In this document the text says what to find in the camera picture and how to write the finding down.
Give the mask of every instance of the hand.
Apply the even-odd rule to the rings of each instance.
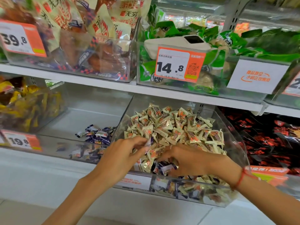
[[[176,144],[165,148],[158,162],[175,158],[179,163],[177,170],[172,170],[170,176],[216,175],[223,164],[232,161],[228,156],[202,151],[197,147]]]
[[[119,139],[113,142],[104,152],[100,162],[84,179],[101,185],[102,191],[106,191],[118,183],[132,166],[150,149],[143,147],[147,142],[146,138],[136,136],[129,139]]]

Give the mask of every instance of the floor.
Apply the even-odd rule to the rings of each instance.
[[[54,211],[51,208],[0,199],[1,225],[41,225]],[[112,220],[83,216],[77,225],[129,225]]]

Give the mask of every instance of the white device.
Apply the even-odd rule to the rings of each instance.
[[[178,48],[196,49],[207,51],[211,45],[201,39],[198,35],[185,35],[180,37],[167,37],[159,39],[148,39],[144,42],[150,58],[156,59],[158,46],[177,46]]]

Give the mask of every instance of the qr code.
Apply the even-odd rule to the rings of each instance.
[[[193,76],[196,76],[197,73],[199,71],[199,66],[196,66],[196,65],[190,65],[188,67],[188,70],[187,70],[187,74],[188,75],[193,75]]]

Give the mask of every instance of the red string bracelet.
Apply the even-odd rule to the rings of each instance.
[[[243,180],[243,178],[244,178],[245,175],[247,175],[247,176],[249,176],[249,177],[251,177],[251,178],[253,178],[253,179],[260,180],[259,177],[253,176],[252,174],[248,174],[247,171],[248,171],[248,170],[244,167],[243,170],[242,170],[240,179],[239,179],[238,182],[235,184],[235,186],[231,188],[232,190],[235,190],[235,189],[240,185],[240,183],[242,182],[242,180]]]

